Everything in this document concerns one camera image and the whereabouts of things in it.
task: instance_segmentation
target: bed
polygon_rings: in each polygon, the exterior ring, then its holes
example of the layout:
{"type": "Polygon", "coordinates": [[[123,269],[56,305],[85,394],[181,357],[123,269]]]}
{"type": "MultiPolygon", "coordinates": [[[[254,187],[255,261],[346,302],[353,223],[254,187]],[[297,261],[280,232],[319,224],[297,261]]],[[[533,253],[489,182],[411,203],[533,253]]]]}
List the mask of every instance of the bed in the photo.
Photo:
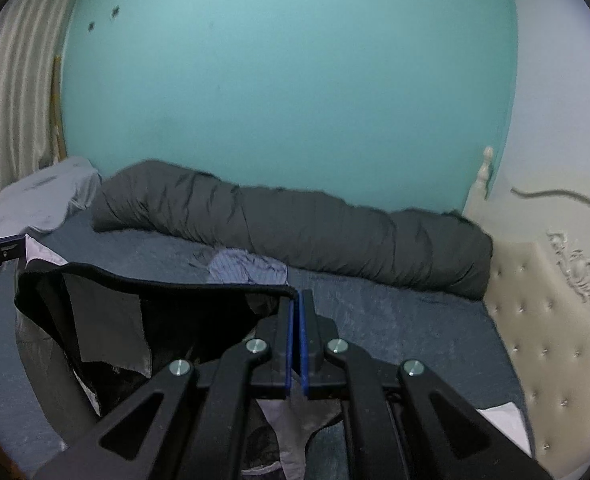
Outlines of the bed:
{"type": "MultiPolygon", "coordinates": [[[[491,159],[487,150],[464,210],[494,241],[484,302],[294,267],[289,284],[311,288],[318,312],[373,356],[421,356],[476,408],[514,402],[538,461],[556,478],[578,478],[590,462],[590,237],[578,246],[573,236],[590,233],[590,182],[542,176],[486,200],[491,159]]],[[[91,223],[81,211],[40,241],[122,276],[208,279],[213,248],[156,232],[97,233],[91,223]]],[[[0,273],[0,446],[30,475],[63,443],[18,356],[13,274],[0,273]]],[[[342,439],[339,426],[313,438],[307,478],[347,478],[342,439]]]]}

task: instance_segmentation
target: mattress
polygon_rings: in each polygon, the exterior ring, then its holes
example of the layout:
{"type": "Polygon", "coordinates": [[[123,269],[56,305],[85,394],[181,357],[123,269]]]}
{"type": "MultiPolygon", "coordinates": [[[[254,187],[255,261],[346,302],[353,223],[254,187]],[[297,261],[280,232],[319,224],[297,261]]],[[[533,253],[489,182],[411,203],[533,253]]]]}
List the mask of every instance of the mattress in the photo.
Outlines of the mattress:
{"type": "MultiPolygon", "coordinates": [[[[69,261],[172,283],[205,283],[215,253],[213,248],[156,232],[96,233],[88,210],[40,241],[69,261]]],[[[13,265],[0,272],[0,445],[32,474],[62,443],[42,413],[19,359],[13,276],[13,265]]],[[[393,363],[419,358],[476,408],[512,401],[526,413],[518,378],[480,301],[295,268],[289,268],[288,280],[296,288],[312,289],[317,312],[334,319],[342,337],[373,357],[393,363]]],[[[308,451],[307,478],[348,478],[341,425],[316,434],[308,451]]]]}

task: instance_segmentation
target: headboard trim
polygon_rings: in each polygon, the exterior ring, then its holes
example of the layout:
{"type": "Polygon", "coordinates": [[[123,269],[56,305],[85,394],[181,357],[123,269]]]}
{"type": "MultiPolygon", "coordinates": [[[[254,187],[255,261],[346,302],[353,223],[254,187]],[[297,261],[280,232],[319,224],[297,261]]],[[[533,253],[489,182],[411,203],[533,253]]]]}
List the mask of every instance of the headboard trim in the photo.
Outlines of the headboard trim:
{"type": "Polygon", "coordinates": [[[590,303],[590,259],[581,249],[568,253],[568,236],[564,232],[546,232],[555,255],[557,265],[566,278],[566,283],[582,298],[590,303]]]}

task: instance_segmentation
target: curtain fold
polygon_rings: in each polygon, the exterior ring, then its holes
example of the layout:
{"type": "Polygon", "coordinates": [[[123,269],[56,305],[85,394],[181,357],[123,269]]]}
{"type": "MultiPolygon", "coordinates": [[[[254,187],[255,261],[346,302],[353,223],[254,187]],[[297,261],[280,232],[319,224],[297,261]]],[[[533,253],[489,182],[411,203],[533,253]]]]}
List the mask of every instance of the curtain fold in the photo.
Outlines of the curtain fold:
{"type": "Polygon", "coordinates": [[[74,0],[9,0],[0,12],[0,191],[52,164],[53,58],[74,0]]]}

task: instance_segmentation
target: triangular cutout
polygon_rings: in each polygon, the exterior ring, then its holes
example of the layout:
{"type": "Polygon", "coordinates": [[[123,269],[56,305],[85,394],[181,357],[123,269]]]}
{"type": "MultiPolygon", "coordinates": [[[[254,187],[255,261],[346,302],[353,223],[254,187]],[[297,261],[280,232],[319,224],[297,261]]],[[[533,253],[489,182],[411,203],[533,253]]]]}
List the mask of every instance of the triangular cutout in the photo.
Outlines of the triangular cutout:
{"type": "Polygon", "coordinates": [[[453,454],[459,460],[490,446],[490,437],[438,393],[429,395],[453,454]]]}
{"type": "Polygon", "coordinates": [[[163,398],[161,393],[152,394],[106,433],[99,441],[99,445],[117,453],[125,460],[135,460],[163,398]]]}

